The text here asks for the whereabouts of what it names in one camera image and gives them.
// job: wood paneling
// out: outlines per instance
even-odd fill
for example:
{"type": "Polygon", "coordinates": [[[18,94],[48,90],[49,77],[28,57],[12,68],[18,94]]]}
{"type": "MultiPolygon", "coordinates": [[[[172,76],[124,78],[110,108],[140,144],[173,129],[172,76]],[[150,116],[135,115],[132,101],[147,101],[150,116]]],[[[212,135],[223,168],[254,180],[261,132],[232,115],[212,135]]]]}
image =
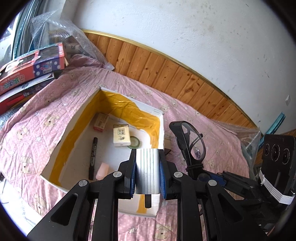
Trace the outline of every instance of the wood paneling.
{"type": "MultiPolygon", "coordinates": [[[[283,133],[282,135],[289,135],[289,136],[294,136],[296,137],[296,129],[295,130],[291,130],[291,131],[288,131],[286,133],[283,133]]],[[[257,153],[257,156],[256,156],[256,160],[255,160],[255,165],[256,164],[260,164],[262,163],[262,153],[263,153],[263,148],[261,148],[258,153],[257,153]]]]}
{"type": "Polygon", "coordinates": [[[255,127],[225,94],[164,55],[129,41],[94,33],[86,36],[115,67],[115,72],[164,92],[208,118],[255,127]]]}

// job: pink quilt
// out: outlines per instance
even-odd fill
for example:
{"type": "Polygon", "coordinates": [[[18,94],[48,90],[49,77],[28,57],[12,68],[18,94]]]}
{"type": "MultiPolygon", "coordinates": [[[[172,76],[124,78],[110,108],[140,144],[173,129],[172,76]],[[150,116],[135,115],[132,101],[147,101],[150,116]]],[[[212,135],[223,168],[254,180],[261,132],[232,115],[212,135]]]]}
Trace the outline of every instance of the pink quilt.
{"type": "MultiPolygon", "coordinates": [[[[81,105],[100,87],[161,109],[165,135],[172,140],[166,156],[185,172],[185,161],[169,130],[171,121],[186,120],[203,133],[205,169],[248,177],[240,141],[190,106],[137,81],[109,71],[91,58],[75,55],[63,74],[30,99],[0,131],[0,170],[21,197],[44,216],[64,195],[40,173],[81,105]]],[[[156,218],[118,215],[119,240],[176,240],[176,201],[161,203],[156,218]]]]}

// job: wall outlet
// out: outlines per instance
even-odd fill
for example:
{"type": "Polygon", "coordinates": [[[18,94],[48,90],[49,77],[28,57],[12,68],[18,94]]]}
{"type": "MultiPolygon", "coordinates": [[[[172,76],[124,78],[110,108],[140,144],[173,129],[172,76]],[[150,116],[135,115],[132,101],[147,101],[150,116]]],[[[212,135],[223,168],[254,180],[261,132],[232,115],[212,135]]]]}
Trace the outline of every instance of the wall outlet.
{"type": "Polygon", "coordinates": [[[290,101],[291,101],[291,98],[290,98],[290,95],[288,95],[286,98],[286,105],[288,105],[290,103],[290,101]]]}

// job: tape roll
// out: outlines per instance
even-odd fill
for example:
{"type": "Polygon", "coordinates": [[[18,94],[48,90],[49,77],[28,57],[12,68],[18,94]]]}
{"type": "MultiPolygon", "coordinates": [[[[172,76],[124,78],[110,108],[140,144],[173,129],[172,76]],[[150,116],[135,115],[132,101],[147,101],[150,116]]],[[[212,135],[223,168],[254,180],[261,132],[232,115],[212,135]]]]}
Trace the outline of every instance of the tape roll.
{"type": "Polygon", "coordinates": [[[140,146],[140,140],[137,137],[131,136],[131,145],[128,148],[138,148],[140,146]]]}

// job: gold trim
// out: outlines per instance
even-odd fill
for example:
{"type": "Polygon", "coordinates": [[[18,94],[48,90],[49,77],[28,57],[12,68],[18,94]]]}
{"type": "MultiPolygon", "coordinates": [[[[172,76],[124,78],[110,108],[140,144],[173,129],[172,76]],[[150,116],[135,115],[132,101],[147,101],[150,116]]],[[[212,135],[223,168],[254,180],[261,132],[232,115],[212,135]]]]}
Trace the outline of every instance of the gold trim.
{"type": "Polygon", "coordinates": [[[141,44],[141,43],[138,43],[136,41],[133,41],[133,40],[130,40],[130,39],[127,39],[127,38],[124,38],[124,37],[120,37],[120,36],[117,36],[117,35],[114,35],[114,34],[108,34],[108,33],[104,33],[104,32],[100,32],[100,31],[95,31],[95,30],[89,30],[89,29],[82,29],[82,31],[84,33],[87,33],[87,34],[97,34],[97,35],[100,35],[100,36],[104,36],[104,37],[108,37],[108,38],[113,38],[113,39],[117,39],[117,40],[120,40],[120,41],[123,41],[123,42],[126,42],[126,43],[129,43],[129,44],[132,44],[132,45],[135,45],[137,47],[140,47],[140,48],[143,48],[145,50],[148,50],[152,53],[155,53],[165,59],[168,59],[174,63],[176,63],[177,65],[183,67],[184,69],[186,69],[187,71],[191,72],[192,74],[196,75],[198,78],[200,78],[201,80],[203,80],[204,82],[206,82],[208,85],[210,85],[213,89],[215,89],[216,91],[218,91],[222,96],[224,96],[227,100],[230,101],[231,104],[233,104],[247,119],[249,122],[251,122],[254,126],[257,126],[252,120],[251,118],[228,96],[226,95],[222,90],[220,90],[216,85],[214,85],[213,83],[211,83],[208,79],[206,79],[205,77],[203,77],[201,74],[199,74],[198,72],[196,72],[195,70],[193,70],[192,68],[188,67],[187,65],[181,63],[180,61],[172,58],[171,56],[165,54],[165,53],[162,53],[154,48],[151,48],[147,45],[144,45],[144,44],[141,44]]]}

